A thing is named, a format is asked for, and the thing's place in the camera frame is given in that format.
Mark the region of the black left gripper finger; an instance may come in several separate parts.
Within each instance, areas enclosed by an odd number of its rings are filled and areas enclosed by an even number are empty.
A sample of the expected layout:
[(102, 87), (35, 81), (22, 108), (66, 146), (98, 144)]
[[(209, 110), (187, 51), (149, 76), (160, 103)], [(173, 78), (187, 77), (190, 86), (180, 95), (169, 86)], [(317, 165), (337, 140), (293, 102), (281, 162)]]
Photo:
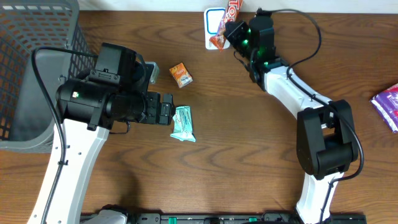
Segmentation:
[(173, 95), (171, 95), (171, 94), (164, 94), (164, 95), (163, 95), (162, 106), (163, 106), (164, 108), (173, 108), (173, 107), (174, 107)]
[(170, 125), (172, 122), (172, 118), (173, 118), (174, 114), (162, 114), (160, 115), (160, 125)]

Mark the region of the teal snack wrapper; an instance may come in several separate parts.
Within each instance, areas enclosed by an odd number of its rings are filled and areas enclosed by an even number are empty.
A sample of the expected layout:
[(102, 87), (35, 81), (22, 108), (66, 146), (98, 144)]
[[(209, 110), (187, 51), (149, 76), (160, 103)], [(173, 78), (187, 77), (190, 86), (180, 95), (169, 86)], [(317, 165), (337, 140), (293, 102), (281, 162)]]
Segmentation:
[(196, 138), (193, 135), (193, 123), (191, 107), (189, 106), (178, 106), (175, 109), (175, 115), (173, 116), (174, 131), (170, 135), (172, 138), (180, 141), (191, 141), (195, 142)]

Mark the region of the small orange snack packet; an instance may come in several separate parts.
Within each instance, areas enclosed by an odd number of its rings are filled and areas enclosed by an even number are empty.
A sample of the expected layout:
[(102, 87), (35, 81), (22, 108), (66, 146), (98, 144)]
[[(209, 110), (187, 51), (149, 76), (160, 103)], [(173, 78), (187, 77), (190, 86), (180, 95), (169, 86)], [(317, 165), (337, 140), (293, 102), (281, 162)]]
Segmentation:
[(180, 63), (169, 69), (171, 76), (177, 82), (179, 88), (183, 88), (193, 81), (193, 77), (188, 72), (187, 68), (183, 63)]

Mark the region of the red purple liners pack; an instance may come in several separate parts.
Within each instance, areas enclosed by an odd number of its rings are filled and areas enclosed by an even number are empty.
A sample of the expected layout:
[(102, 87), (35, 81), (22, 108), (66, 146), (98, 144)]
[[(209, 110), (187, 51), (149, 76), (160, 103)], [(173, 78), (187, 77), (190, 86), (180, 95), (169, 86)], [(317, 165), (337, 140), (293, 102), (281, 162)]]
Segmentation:
[(371, 104), (393, 133), (397, 133), (397, 84), (376, 94)]

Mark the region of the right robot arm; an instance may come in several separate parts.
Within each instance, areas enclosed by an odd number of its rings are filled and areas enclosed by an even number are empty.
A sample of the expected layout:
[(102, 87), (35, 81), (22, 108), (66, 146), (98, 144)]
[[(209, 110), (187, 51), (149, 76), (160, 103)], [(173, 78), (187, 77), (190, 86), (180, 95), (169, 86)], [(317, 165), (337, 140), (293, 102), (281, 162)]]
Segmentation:
[(224, 37), (248, 60), (251, 80), (277, 98), (297, 121), (296, 153), (305, 172), (296, 204), (301, 223), (326, 223), (338, 182), (357, 177), (364, 152), (345, 100), (333, 101), (312, 89), (276, 52), (274, 23), (269, 12), (249, 22), (228, 21)]

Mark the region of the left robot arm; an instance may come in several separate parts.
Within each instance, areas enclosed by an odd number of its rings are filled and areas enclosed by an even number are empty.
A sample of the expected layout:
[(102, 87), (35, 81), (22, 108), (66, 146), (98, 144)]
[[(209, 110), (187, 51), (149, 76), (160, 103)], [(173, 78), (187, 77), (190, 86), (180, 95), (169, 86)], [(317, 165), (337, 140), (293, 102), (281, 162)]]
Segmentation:
[(47, 104), (54, 118), (52, 152), (30, 223), (78, 223), (91, 173), (114, 122), (167, 126), (173, 97), (149, 91), (155, 62), (104, 43), (95, 67), (60, 85)]

